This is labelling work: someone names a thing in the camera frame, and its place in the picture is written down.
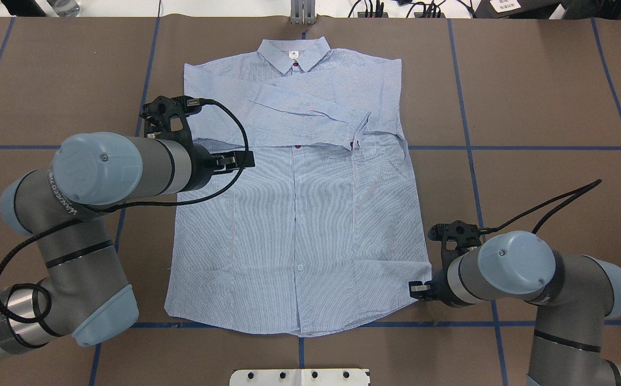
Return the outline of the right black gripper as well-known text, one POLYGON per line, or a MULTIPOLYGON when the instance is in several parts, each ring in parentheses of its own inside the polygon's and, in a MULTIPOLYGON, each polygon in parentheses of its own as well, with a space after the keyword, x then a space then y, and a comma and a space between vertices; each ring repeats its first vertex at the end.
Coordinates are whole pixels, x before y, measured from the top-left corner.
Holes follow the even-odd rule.
POLYGON ((420 301, 440 301, 449 307, 458 307, 457 300, 453 291, 448 285, 446 271, 439 268, 433 275, 431 281, 409 281, 409 296, 420 301))

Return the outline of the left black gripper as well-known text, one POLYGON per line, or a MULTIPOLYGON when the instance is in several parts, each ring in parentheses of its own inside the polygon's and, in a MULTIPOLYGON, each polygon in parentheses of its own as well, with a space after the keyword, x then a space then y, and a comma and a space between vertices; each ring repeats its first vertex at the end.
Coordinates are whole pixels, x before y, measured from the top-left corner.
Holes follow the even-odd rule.
POLYGON ((204 146, 192 143, 187 152, 192 168, 184 191, 200 190, 209 183, 214 173, 232 173, 256 166, 252 151, 218 152, 213 155, 204 146))

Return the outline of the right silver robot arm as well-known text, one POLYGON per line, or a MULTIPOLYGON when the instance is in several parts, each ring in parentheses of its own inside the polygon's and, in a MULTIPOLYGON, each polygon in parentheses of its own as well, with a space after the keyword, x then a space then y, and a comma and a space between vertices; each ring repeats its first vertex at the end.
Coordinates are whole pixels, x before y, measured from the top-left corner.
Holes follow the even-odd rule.
POLYGON ((601 355, 604 322, 621 316, 621 268, 554 251, 513 231, 441 252, 442 267, 410 296, 462 308, 505 298, 536 307, 528 385, 621 385, 621 364, 601 355))

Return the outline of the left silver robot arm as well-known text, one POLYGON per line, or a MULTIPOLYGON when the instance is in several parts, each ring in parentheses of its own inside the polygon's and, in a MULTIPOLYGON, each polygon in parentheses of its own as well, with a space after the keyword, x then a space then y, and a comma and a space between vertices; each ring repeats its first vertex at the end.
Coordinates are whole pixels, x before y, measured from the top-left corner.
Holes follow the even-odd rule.
POLYGON ((252 166, 249 149, 209 152, 190 135, 66 139, 48 168, 24 174, 0 197, 4 222, 26 237, 0 262, 0 361, 59 337, 88 347, 129 329, 136 296, 104 218, 252 166))

